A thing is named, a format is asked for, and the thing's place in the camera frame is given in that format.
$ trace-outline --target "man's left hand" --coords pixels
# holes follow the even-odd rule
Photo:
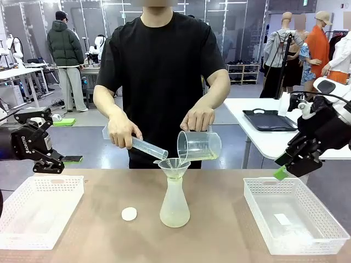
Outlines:
[[[194,106],[185,115],[180,128],[183,131],[195,130],[206,131],[209,125],[214,122],[214,109],[207,106]]]

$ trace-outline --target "liquid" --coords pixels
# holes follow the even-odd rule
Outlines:
[[[189,211],[179,211],[176,213],[163,213],[160,212],[160,219],[168,227],[181,227],[184,226],[190,219]]]
[[[191,152],[189,152],[186,161],[205,161],[205,160],[215,160],[218,158],[218,155],[213,152],[204,152],[203,155],[194,155],[191,156]]]

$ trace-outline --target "man's right hand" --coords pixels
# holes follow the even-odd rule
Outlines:
[[[110,117],[107,127],[112,143],[119,148],[132,148],[132,133],[134,133],[138,139],[143,139],[143,135],[138,126],[131,122],[125,113]]]

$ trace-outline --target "person in green jacket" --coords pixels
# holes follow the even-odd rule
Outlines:
[[[68,29],[67,14],[56,12],[56,20],[48,33],[48,46],[51,56],[59,69],[59,78],[67,112],[73,110],[71,89],[78,111],[88,111],[83,101],[81,74],[84,57],[77,36]]]

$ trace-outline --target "wooden table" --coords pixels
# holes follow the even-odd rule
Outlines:
[[[166,192],[160,170],[65,169],[84,175],[85,194],[50,251],[0,250],[1,263],[350,263],[351,243],[333,256],[271,256],[244,198],[243,178],[272,170],[188,170],[183,189],[191,218],[162,224]],[[121,218],[135,207],[132,222]]]

